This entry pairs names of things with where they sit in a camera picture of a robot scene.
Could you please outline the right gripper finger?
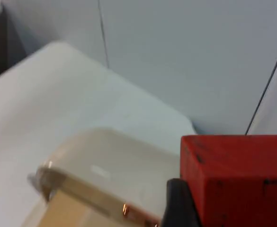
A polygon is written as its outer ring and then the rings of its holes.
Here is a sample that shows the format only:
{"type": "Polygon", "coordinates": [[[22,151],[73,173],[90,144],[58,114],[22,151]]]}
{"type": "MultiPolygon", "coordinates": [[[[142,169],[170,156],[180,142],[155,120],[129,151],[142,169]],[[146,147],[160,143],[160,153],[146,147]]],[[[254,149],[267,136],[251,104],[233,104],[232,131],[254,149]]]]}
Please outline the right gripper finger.
{"type": "Polygon", "coordinates": [[[190,189],[184,180],[173,178],[167,181],[166,208],[161,220],[161,226],[202,226],[190,189]]]}

